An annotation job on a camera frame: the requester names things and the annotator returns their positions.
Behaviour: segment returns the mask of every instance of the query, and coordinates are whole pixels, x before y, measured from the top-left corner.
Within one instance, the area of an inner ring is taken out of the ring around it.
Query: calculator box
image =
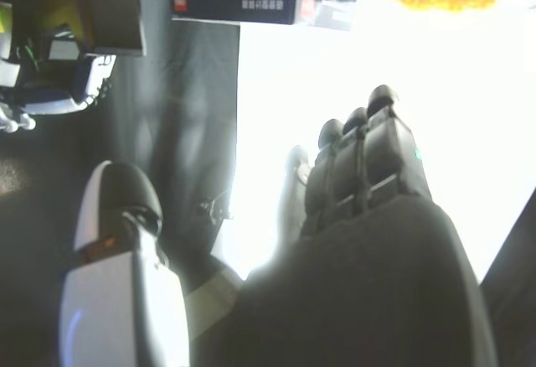
[[[356,0],[171,0],[173,19],[350,30]]]

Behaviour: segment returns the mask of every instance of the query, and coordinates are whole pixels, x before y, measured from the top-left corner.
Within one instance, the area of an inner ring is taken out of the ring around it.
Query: product box
[[[260,22],[349,30],[355,0],[171,0],[173,19]]]

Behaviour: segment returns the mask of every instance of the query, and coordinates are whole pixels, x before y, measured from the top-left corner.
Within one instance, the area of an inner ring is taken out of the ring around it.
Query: back of robotic hand
[[[221,365],[497,365],[482,294],[397,101],[379,86],[368,109],[324,125],[310,173],[296,158],[287,198],[305,220],[246,282]]]

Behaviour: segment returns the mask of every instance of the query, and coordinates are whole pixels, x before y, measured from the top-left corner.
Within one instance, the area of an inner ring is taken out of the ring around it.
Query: black box
[[[355,0],[171,0],[173,19],[261,22],[349,30]]]

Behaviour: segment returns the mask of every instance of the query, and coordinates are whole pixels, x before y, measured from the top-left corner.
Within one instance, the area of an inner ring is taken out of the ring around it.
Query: dark background
[[[168,0],[142,0],[147,56],[119,58],[98,106],[0,135],[0,365],[50,366],[75,223],[92,169],[135,163],[162,203],[162,246],[191,292],[220,268],[215,230],[193,212],[230,189],[235,169],[240,28],[171,21]]]

